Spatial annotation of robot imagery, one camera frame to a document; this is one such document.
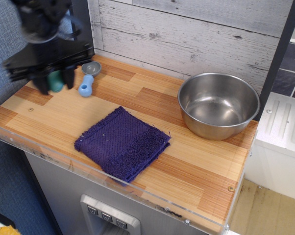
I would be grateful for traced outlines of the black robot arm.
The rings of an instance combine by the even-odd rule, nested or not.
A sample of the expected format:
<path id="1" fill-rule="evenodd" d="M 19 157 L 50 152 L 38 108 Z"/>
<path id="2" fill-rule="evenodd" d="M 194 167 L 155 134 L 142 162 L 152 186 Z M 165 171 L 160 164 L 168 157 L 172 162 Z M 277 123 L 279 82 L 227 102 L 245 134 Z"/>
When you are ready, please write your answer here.
<path id="1" fill-rule="evenodd" d="M 21 34 L 26 46 L 4 60 L 2 66 L 12 82 L 31 80 L 37 89 L 48 95 L 48 75 L 61 73 L 68 89 L 74 86 L 74 71 L 78 65 L 90 62 L 94 56 L 91 44 L 73 41 L 81 33 L 81 24 L 75 20 L 78 30 L 61 38 L 61 21 L 71 6 L 69 0 L 15 0 L 21 19 Z"/>

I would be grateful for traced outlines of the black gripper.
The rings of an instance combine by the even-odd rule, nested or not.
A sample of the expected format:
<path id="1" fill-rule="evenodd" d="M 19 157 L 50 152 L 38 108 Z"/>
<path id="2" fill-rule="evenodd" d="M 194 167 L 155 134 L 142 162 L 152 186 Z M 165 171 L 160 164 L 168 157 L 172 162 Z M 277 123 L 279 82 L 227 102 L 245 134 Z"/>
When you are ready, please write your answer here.
<path id="1" fill-rule="evenodd" d="M 11 81 L 32 80 L 41 94 L 48 95 L 49 73 L 62 70 L 62 79 L 70 90 L 74 86 L 75 67 L 89 62 L 93 55 L 93 46 L 87 42 L 56 37 L 42 44 L 28 43 L 19 52 L 5 59 L 2 67 Z"/>

